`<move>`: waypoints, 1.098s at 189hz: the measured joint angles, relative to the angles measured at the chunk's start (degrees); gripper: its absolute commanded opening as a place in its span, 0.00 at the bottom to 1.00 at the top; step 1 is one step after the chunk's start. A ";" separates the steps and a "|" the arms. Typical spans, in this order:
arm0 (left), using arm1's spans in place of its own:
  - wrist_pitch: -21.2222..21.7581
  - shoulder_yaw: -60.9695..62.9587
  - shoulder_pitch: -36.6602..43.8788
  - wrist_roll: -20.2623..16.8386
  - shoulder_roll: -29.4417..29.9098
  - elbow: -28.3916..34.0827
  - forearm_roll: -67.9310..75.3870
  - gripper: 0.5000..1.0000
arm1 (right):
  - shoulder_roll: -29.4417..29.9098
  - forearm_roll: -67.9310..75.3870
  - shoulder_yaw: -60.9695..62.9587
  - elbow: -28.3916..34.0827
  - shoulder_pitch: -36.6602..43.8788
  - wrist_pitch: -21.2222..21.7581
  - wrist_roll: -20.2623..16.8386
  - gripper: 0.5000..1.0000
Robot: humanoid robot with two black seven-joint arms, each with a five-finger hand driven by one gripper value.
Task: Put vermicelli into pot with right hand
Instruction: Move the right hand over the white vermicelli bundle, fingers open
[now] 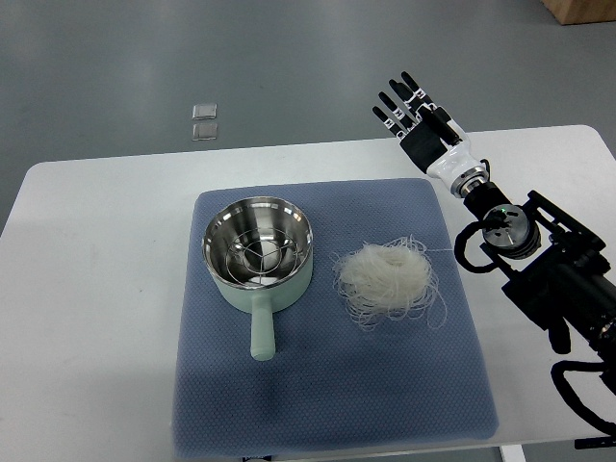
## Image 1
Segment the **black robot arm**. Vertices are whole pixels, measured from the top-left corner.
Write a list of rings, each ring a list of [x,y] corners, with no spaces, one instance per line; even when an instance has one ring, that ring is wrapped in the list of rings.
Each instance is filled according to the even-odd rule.
[[[554,352],[570,353],[575,330],[597,353],[596,362],[555,363],[551,378],[570,409],[601,433],[577,439],[576,449],[614,446],[615,424],[588,408],[566,377],[595,373],[609,391],[615,389],[615,286],[605,277],[611,266],[602,255],[603,240],[536,191],[524,204],[513,204],[477,176],[454,194],[475,217],[455,239],[457,263],[475,274],[500,270],[507,278],[502,291],[547,331]]]

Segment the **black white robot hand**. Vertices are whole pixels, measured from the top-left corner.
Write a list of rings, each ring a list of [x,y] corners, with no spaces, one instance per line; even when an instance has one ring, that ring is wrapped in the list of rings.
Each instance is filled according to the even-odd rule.
[[[372,112],[423,174],[440,180],[459,198],[489,181],[489,168],[471,154],[466,132],[408,72],[389,85],[395,95],[380,92],[382,105]]]

